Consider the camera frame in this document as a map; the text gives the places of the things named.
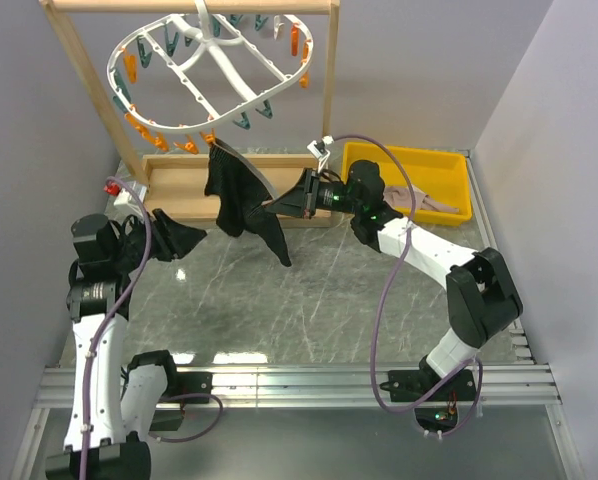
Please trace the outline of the black striped underwear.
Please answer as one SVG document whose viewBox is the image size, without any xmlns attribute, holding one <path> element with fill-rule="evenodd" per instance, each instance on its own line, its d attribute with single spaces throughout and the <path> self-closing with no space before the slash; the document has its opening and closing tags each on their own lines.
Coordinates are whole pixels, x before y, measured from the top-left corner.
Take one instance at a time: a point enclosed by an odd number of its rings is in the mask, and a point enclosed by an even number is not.
<svg viewBox="0 0 598 480">
<path fill-rule="evenodd" d="M 215 223 L 223 232 L 235 238 L 244 232 L 255 234 L 283 266 L 292 265 L 280 221 L 263 206 L 278 197 L 276 190 L 247 158 L 219 138 L 209 147 L 204 195 L 219 197 Z"/>
</svg>

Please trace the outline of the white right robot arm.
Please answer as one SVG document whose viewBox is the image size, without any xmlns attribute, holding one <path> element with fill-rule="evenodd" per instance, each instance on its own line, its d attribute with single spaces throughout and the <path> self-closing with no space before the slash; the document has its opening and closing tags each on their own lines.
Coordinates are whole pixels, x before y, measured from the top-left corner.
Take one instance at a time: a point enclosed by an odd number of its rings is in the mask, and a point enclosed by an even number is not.
<svg viewBox="0 0 598 480">
<path fill-rule="evenodd" d="M 328 181 L 307 168 L 297 184 L 269 202 L 268 212 L 310 218 L 318 210 L 350 215 L 350 226 L 363 245 L 409 264 L 441 285 L 448 305 L 449 328 L 420 361 L 410 384 L 414 403 L 439 400 L 479 350 L 523 312 L 523 304 L 500 252 L 451 243 L 417 226 L 384 198 L 379 166 L 354 162 L 344 181 Z"/>
</svg>

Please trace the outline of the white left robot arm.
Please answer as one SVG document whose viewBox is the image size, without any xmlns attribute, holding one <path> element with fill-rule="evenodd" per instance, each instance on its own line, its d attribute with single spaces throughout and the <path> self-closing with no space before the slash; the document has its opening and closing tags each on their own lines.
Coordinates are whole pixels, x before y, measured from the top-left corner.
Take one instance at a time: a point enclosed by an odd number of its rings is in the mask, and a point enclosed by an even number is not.
<svg viewBox="0 0 598 480">
<path fill-rule="evenodd" d="M 74 394 L 62 453 L 46 460 L 49 479 L 147 479 L 147 439 L 158 402 L 174 399 L 181 378 L 171 353 L 157 350 L 122 363 L 131 293 L 148 261 L 179 260 L 206 237 L 156 209 L 123 222 L 91 214 L 71 227 L 77 258 L 67 308 L 75 342 Z"/>
</svg>

